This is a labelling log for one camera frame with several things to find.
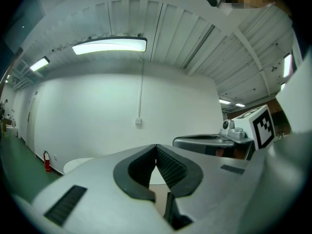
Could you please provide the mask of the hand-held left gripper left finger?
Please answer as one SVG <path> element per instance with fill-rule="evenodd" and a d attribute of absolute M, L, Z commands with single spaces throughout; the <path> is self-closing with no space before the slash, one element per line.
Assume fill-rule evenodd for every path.
<path fill-rule="evenodd" d="M 33 208 L 54 231 L 70 234 L 171 234 L 149 190 L 155 158 L 145 145 L 93 158 L 43 189 Z"/>

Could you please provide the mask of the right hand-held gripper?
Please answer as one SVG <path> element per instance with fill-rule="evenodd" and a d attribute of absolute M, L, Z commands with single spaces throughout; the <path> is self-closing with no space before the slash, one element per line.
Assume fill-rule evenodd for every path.
<path fill-rule="evenodd" d="M 174 147 L 210 156 L 234 156 L 234 143 L 246 145 L 244 159 L 251 159 L 255 151 L 272 144 L 275 129 L 267 105 L 253 108 L 223 122 L 219 134 L 180 136 Z"/>

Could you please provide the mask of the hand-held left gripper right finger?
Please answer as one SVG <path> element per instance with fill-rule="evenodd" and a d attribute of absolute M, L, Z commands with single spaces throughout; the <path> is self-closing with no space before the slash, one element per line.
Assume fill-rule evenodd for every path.
<path fill-rule="evenodd" d="M 202 219 L 225 198 L 249 163 L 247 160 L 200 154 L 168 145 L 164 147 L 191 160 L 202 170 L 203 177 L 197 188 L 190 195 L 177 199 L 178 213 L 193 222 Z"/>

